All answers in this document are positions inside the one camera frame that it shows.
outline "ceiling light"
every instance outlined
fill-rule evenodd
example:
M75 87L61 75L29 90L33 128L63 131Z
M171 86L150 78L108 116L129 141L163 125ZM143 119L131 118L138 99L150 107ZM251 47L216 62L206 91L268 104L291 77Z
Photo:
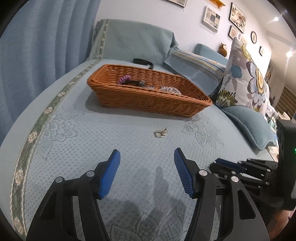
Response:
M288 58L291 58L292 56L293 56L292 51L289 51L289 52L287 53L287 57L288 57Z

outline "wooden shelf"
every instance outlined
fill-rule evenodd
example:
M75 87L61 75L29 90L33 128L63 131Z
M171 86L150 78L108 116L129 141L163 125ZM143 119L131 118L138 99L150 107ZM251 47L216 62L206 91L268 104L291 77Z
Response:
M215 4L217 6L218 9L220 9L221 7L226 6L224 3L222 3L220 0L208 0L211 3Z

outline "pillow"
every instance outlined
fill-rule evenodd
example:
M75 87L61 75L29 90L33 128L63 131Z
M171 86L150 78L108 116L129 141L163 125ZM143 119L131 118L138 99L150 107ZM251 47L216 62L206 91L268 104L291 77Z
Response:
M212 59L214 61L217 61L223 65L227 65L227 61L228 61L227 58L223 57L218 52L210 49L208 46L205 46L203 44L197 44L194 49L194 53L204 56L206 58Z
M234 38L216 105L245 106L264 116L269 87L245 46Z
M178 74L184 76L206 95L212 95L224 77L225 65L187 51L172 47L164 61Z
M274 132L256 111L244 106L229 106L221 110L238 125L256 149L263 150L266 146L276 146Z

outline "floral pillow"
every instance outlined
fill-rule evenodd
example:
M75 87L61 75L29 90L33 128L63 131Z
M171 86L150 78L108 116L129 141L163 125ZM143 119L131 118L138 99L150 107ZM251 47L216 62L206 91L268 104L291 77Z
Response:
M216 105L245 106L265 115L269 87L245 46L234 38Z

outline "wall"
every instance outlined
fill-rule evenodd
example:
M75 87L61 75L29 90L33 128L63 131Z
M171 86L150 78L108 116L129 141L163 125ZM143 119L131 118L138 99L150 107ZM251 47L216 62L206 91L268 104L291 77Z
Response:
M102 18L114 18L150 23L173 31L180 49L192 52L197 43L202 43L213 50L218 50L222 42L227 45L229 54L232 40L228 37L231 25L228 19L231 2L234 2L247 16L244 33L245 39L249 42L247 49L265 76L271 57L271 47L266 31L259 26L256 18L244 6L243 1L223 0L226 6L217 9L208 0L188 0L185 8L165 0L101 0L96 22ZM217 33L201 23L205 6L209 6L221 16ZM251 42L252 31L257 33L256 44ZM263 57L259 54L260 46L265 50Z
M279 98L281 97L281 94L283 92L283 89L285 87L285 78L278 76L278 71L276 69L273 70L271 78L268 82L268 85L270 87L270 97L274 99L273 107L276 107Z

